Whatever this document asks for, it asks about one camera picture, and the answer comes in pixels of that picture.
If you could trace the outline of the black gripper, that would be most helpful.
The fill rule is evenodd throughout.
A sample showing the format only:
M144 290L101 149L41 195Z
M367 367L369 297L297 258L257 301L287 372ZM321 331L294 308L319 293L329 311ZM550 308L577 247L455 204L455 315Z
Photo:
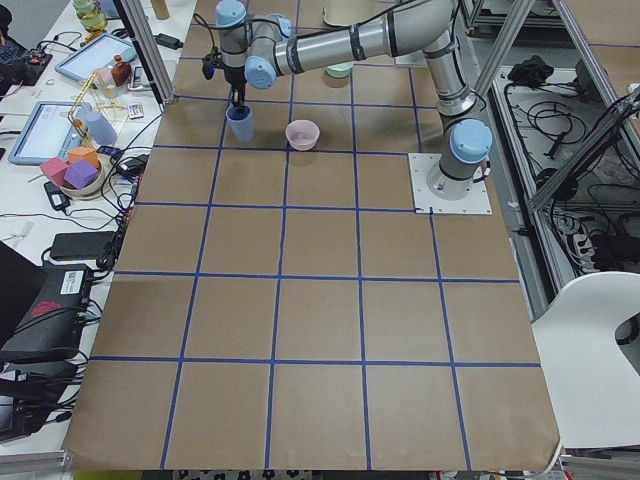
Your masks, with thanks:
M241 112L245 112L245 93L246 93L246 78L245 67L224 67L224 77L227 83L231 86L231 103L229 105L229 116L235 116L236 103Z

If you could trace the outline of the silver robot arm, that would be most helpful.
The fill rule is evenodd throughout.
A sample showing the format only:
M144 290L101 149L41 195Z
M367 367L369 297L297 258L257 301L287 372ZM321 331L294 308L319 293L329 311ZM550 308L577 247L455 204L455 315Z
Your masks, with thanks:
M464 198L488 156L493 137L475 116L479 98L458 65L451 1L407 1L364 21L336 30L296 35L280 14L256 15L240 1L220 1L210 26L211 51L202 73L224 73L232 103L245 105L245 88L271 88L281 76L387 55L421 52L438 97L446 149L427 175L429 190L440 198Z

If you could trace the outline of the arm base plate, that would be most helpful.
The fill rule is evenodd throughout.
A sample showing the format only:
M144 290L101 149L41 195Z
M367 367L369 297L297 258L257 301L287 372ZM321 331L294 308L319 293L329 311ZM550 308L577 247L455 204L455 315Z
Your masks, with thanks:
M436 215L491 215L482 168L467 180L452 180L440 169L440 154L409 153L414 211Z

